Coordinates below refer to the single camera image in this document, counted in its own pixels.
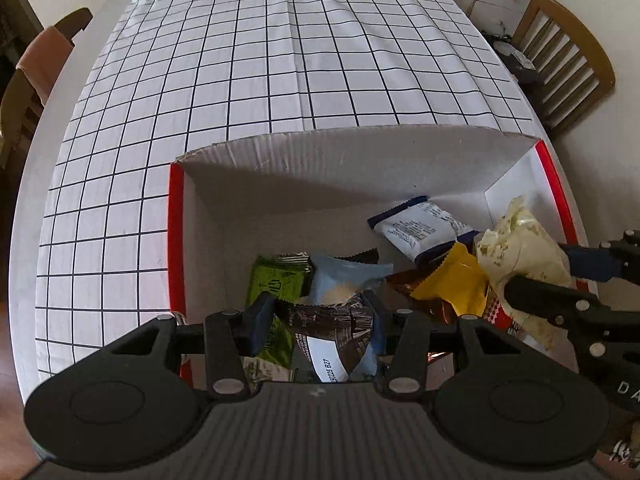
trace blue and white snack packet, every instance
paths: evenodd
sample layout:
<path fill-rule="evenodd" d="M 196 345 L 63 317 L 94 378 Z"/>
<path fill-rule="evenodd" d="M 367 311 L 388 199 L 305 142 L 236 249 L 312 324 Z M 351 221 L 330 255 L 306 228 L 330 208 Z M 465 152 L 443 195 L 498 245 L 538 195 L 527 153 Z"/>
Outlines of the blue and white snack packet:
<path fill-rule="evenodd" d="M 361 264 L 324 254 L 311 254 L 311 262 L 316 271 L 306 298 L 309 304 L 343 303 L 394 273 L 394 264 Z"/>
<path fill-rule="evenodd" d="M 367 220 L 374 232 L 383 235 L 416 266 L 448 251 L 455 241 L 469 245 L 478 234 L 450 213 L 417 196 Z"/>

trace box flap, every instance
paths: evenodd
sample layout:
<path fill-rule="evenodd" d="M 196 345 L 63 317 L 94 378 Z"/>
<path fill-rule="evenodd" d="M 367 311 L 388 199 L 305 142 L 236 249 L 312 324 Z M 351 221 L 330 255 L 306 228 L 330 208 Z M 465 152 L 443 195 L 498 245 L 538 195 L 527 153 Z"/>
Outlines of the box flap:
<path fill-rule="evenodd" d="M 215 221 L 484 192 L 536 142 L 491 128 L 337 128 L 220 142 L 178 163 Z"/>

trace wooden floor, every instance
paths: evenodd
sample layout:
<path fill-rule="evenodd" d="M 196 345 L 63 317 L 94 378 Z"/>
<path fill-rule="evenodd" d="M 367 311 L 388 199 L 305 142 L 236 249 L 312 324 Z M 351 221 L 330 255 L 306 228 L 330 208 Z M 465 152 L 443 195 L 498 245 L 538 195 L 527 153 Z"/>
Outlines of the wooden floor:
<path fill-rule="evenodd" d="M 12 156 L 7 169 L 0 170 L 0 480 L 18 479 L 38 463 L 22 423 L 7 309 L 9 246 L 23 165 L 23 159 Z"/>

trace yellow snack wrapper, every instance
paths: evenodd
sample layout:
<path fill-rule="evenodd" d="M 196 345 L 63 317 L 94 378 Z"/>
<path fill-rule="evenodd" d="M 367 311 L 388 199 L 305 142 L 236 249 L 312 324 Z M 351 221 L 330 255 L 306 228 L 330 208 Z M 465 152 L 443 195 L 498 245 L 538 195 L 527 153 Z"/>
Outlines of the yellow snack wrapper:
<path fill-rule="evenodd" d="M 486 306 L 489 278 L 469 254 L 466 247 L 456 242 L 442 264 L 411 293 L 414 300 L 441 298 L 448 301 L 458 316 L 482 316 Z"/>
<path fill-rule="evenodd" d="M 524 197 L 511 200 L 494 231 L 484 233 L 476 247 L 478 262 L 487 273 L 507 316 L 522 326 L 546 350 L 562 331 L 545 319 L 515 310 L 504 299 L 504 286 L 515 274 L 553 285 L 572 286 L 569 259 L 540 222 L 524 207 Z"/>

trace green snack wrapper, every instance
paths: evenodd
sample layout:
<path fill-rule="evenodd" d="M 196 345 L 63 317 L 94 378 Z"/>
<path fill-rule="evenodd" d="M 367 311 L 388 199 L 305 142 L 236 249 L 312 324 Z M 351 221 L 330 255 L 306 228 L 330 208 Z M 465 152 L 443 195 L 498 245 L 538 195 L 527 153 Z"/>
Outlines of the green snack wrapper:
<path fill-rule="evenodd" d="M 265 359 L 257 357 L 243 357 L 244 373 L 249 381 L 251 390 L 255 390 L 260 381 L 291 382 L 293 370 L 287 370 Z"/>
<path fill-rule="evenodd" d="M 252 267 L 246 304 L 251 305 L 264 291 L 292 303 L 303 295 L 310 272 L 311 264 L 306 253 L 258 256 Z M 257 357 L 288 369 L 294 345 L 293 336 L 274 317 L 267 340 Z"/>

